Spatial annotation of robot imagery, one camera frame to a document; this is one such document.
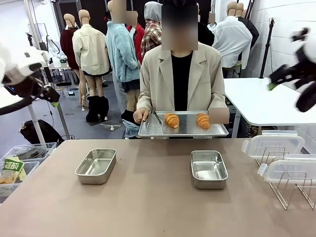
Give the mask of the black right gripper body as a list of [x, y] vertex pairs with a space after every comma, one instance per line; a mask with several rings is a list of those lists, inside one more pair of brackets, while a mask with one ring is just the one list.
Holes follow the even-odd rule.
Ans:
[[295, 66], [281, 65], [270, 74], [270, 84], [282, 84], [297, 79], [297, 68]]

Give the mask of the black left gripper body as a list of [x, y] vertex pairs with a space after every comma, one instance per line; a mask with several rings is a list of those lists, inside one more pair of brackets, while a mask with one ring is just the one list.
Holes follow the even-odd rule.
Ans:
[[50, 103], [59, 102], [59, 93], [50, 85], [36, 84], [33, 87], [32, 97], [46, 100]]

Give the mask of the person's left hand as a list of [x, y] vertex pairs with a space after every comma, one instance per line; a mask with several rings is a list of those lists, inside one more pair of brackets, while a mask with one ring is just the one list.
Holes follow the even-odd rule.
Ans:
[[208, 114], [210, 124], [229, 124], [229, 108], [210, 108]]

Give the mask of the person's right hand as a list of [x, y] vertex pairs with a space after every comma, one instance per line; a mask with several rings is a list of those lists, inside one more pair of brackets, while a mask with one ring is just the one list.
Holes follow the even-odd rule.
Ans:
[[136, 123], [141, 123], [143, 121], [146, 121], [149, 114], [149, 110], [147, 108], [141, 107], [137, 109], [134, 114], [133, 118]]

